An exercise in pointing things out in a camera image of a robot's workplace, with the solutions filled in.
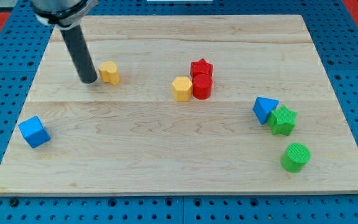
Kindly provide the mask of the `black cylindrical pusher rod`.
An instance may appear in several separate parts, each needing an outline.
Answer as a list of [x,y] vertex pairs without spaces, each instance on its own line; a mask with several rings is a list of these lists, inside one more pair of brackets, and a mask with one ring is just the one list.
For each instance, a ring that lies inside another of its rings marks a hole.
[[81,26],[60,31],[80,80],[90,84],[98,79]]

